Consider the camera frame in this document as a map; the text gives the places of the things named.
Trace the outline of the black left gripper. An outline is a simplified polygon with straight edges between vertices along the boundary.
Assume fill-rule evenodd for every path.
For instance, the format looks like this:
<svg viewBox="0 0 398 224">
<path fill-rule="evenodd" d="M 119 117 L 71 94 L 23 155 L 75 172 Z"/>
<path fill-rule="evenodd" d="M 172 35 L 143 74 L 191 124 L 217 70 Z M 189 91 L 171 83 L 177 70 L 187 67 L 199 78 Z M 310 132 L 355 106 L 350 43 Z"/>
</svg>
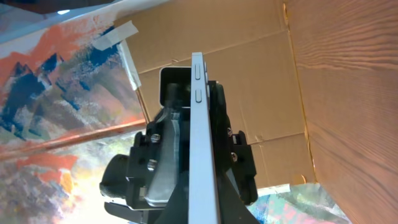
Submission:
<svg viewBox="0 0 398 224">
<path fill-rule="evenodd" d="M 223 86 L 216 81 L 209 86 L 221 223 L 258 223 L 247 208 L 258 199 L 251 146 L 243 131 L 232 131 Z M 104 196 L 110 199 L 104 208 L 110 215 L 133 223 L 188 222 L 188 165 L 180 162 L 181 112 L 164 108 L 150 138 L 138 133 L 129 155 L 111 159 L 104 172 Z"/>
</svg>

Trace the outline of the blue screen Galaxy smartphone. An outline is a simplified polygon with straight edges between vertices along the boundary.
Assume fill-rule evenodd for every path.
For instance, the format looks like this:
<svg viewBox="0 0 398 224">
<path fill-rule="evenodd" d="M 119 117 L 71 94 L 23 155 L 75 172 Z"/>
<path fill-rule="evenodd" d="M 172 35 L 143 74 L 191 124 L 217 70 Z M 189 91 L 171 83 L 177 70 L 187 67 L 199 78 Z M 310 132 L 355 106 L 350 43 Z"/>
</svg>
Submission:
<svg viewBox="0 0 398 224">
<path fill-rule="evenodd" d="M 210 91 L 203 54 L 192 53 L 189 224 L 219 224 L 220 209 L 210 126 Z"/>
</svg>

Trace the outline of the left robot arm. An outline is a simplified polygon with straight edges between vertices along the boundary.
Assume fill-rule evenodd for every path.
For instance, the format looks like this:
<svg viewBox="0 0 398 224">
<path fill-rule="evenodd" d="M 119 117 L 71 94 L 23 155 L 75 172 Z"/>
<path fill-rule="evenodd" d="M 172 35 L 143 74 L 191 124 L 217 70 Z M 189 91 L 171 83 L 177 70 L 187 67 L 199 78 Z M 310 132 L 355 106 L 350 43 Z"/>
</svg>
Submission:
<svg viewBox="0 0 398 224">
<path fill-rule="evenodd" d="M 106 167 L 99 189 L 106 202 L 105 210 L 113 216 L 133 223 L 179 224 L 188 222 L 188 171 L 189 171 L 189 110 L 182 108 L 182 98 L 168 99 L 155 120 L 147 126 L 145 134 L 137 133 L 128 155 L 115 155 Z M 168 130 L 172 129 L 171 114 L 176 113 L 178 177 L 176 185 L 161 184 L 162 190 L 172 190 L 167 202 L 150 204 L 144 197 L 155 175 L 165 177 L 169 170 L 160 166 Z M 245 134 L 226 134 L 230 121 L 226 114 L 223 86 L 210 83 L 210 121 L 213 149 L 215 151 L 216 180 L 221 202 L 221 222 L 257 223 L 248 205 L 257 198 L 254 177 L 256 168 Z"/>
</svg>

